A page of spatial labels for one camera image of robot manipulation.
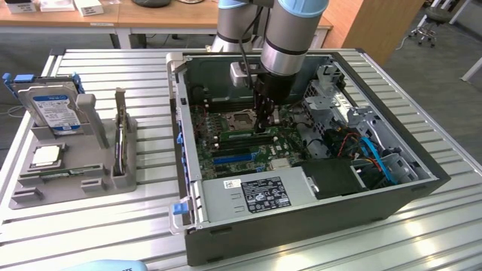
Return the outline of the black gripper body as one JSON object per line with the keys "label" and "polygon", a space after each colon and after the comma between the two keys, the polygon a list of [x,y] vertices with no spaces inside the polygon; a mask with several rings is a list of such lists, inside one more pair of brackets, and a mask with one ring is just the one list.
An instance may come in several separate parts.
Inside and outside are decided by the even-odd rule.
{"label": "black gripper body", "polygon": [[287,99],[296,75],[279,76],[273,73],[261,73],[256,78],[256,108],[265,101],[281,104]]}

